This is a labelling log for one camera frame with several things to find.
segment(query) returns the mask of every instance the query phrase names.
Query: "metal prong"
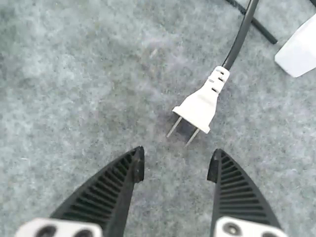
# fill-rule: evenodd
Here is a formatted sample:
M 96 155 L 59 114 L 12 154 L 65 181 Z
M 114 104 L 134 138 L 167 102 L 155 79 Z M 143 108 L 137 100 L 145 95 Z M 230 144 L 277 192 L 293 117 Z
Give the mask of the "metal prong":
M 171 130 L 169 131 L 169 133 L 167 134 L 167 137 L 170 137 L 170 135 L 173 133 L 173 131 L 176 129 L 176 127 L 178 126 L 178 124 L 180 123 L 182 117 L 179 117 L 178 120 L 176 121 L 176 123 L 172 126 Z
M 193 139 L 196 137 L 198 132 L 199 132 L 199 129 L 197 128 L 184 147 L 187 147 L 193 141 Z

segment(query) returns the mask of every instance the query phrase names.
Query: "ridged grip pad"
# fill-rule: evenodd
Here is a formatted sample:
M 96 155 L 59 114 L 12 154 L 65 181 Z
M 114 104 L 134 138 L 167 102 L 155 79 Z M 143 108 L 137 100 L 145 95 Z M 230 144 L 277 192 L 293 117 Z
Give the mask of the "ridged grip pad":
M 115 159 L 79 187 L 51 218 L 95 223 L 104 237 L 122 237 L 134 184 L 144 179 L 144 149 Z
M 246 172 L 223 150 L 215 150 L 207 179 L 216 183 L 211 236 L 223 216 L 271 225 L 281 229 L 268 202 Z

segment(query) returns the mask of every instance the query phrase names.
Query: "screw hole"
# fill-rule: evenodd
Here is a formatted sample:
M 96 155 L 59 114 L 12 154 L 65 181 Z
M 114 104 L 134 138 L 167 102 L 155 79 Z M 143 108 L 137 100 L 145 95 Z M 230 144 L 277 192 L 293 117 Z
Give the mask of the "screw hole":
M 53 237 L 56 232 L 56 227 L 54 226 L 45 226 L 38 231 L 36 237 Z
M 89 230 L 79 231 L 75 237 L 93 237 L 93 234 Z
M 262 237 L 277 237 L 275 234 L 272 234 L 272 233 L 264 233 L 262 235 Z
M 240 227 L 234 223 L 227 223 L 226 225 L 224 225 L 223 231 L 232 235 L 232 236 L 240 236 L 241 235 Z

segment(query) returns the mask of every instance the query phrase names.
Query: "black cable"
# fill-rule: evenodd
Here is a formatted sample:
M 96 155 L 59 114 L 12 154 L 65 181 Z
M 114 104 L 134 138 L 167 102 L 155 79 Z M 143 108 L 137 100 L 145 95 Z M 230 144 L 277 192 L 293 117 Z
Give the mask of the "black cable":
M 233 7 L 237 8 L 241 12 L 242 15 L 246 14 L 246 9 L 241 4 L 239 4 L 239 2 L 237 2 L 235 0 L 226 0 L 226 2 L 228 2 Z M 271 44 L 276 44 L 277 43 L 277 39 L 256 18 L 252 18 L 251 23 L 253 24 L 253 26 L 255 28 L 257 28 L 258 31 L 261 32 L 261 34 Z
M 312 4 L 314 4 L 314 6 L 316 6 L 316 0 L 311 0 Z
M 238 31 L 238 34 L 236 36 L 235 42 L 231 48 L 231 51 L 227 55 L 227 58 L 225 59 L 223 63 L 223 67 L 227 70 L 230 70 L 232 67 L 234 61 L 236 60 L 240 49 L 242 47 L 243 42 L 245 41 L 246 35 L 248 33 L 251 21 L 253 19 L 253 15 L 255 13 L 256 7 L 258 5 L 259 0 L 250 0 L 248 4 L 247 11 L 245 13 L 245 16 L 243 18 L 243 21 L 240 25 L 240 29 Z

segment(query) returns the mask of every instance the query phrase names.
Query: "gray carpet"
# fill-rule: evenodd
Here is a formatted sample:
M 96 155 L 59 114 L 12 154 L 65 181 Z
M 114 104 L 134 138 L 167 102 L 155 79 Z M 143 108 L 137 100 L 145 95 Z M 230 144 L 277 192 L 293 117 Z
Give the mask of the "gray carpet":
M 240 1 L 244 6 L 247 0 Z M 293 79 L 274 55 L 316 13 L 265 0 L 220 94 L 208 135 L 171 110 L 221 65 L 241 14 L 224 0 L 0 1 L 0 235 L 47 217 L 75 188 L 142 145 L 126 237 L 209 236 L 222 148 L 261 189 L 291 236 L 316 233 L 316 71 Z

